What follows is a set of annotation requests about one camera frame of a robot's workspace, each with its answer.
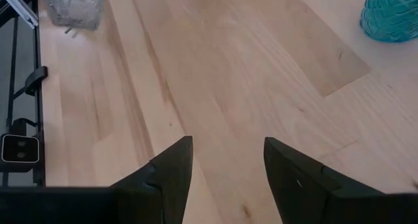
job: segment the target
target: blue glass vase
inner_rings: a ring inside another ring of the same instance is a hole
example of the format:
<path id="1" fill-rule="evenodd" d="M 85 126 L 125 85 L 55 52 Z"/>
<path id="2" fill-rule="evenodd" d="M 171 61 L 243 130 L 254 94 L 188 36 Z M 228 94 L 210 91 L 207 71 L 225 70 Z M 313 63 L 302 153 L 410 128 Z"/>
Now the blue glass vase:
<path id="1" fill-rule="evenodd" d="M 366 0 L 360 26 L 372 39 L 404 42 L 418 37 L 418 0 Z"/>

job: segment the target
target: black metal frame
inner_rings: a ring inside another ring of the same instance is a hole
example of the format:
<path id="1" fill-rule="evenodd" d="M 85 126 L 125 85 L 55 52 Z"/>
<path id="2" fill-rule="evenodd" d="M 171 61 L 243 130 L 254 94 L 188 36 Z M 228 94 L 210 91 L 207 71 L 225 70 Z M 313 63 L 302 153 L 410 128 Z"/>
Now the black metal frame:
<path id="1" fill-rule="evenodd" d="M 31 3 L 32 10 L 35 14 L 38 14 L 38 0 L 25 0 L 28 3 Z M 7 111 L 7 132 L 10 133 L 10 128 L 12 127 L 13 122 L 13 106 L 14 100 L 16 100 L 24 91 L 20 89 L 15 93 L 14 90 L 14 81 L 16 77 L 16 51 L 17 51 L 17 38 L 18 38 L 18 18 L 19 16 L 14 12 L 14 29 L 13 29 L 13 43 L 12 43 L 12 62 L 10 65 L 10 88 L 8 96 L 8 111 Z M 40 41 L 39 41 L 39 27 L 36 27 L 33 30 L 33 70 L 41 68 L 40 65 Z M 40 158 L 39 164 L 33 169 L 33 182 L 38 186 L 45 186 L 45 147 L 44 147 L 44 132 L 43 132 L 43 122 L 42 122 L 42 87 L 39 86 L 35 89 L 34 92 L 35 98 L 35 122 L 28 121 L 30 125 L 35 126 L 36 137 L 40 143 Z M 3 187 L 8 186 L 8 173 L 3 173 Z"/>

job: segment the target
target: black clip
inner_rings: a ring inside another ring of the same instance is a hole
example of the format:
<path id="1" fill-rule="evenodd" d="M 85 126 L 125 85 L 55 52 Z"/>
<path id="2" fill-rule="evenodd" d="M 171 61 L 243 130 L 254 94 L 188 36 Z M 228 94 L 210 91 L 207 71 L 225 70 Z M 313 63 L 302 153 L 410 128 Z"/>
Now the black clip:
<path id="1" fill-rule="evenodd" d="M 34 70 L 25 81 L 25 93 L 30 96 L 35 96 L 35 91 L 40 88 L 40 83 L 48 77 L 48 68 L 42 66 Z"/>
<path id="2" fill-rule="evenodd" d="M 36 127 L 37 124 L 31 120 L 26 118 L 19 118 L 13 121 L 13 124 L 10 126 L 8 130 L 9 133 L 14 135 L 26 136 L 26 125 L 30 125 L 32 127 Z"/>

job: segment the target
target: wood grain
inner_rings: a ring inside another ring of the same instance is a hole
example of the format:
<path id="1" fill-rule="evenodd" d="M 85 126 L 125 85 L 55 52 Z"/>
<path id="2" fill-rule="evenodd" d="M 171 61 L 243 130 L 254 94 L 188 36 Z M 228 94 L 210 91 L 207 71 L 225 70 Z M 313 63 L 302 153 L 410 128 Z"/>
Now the wood grain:
<path id="1" fill-rule="evenodd" d="M 108 0 L 72 38 L 40 8 L 48 185 L 110 185 L 184 135 L 184 223 L 277 223 L 263 139 L 384 192 L 418 181 L 418 42 L 358 28 L 364 0 Z"/>

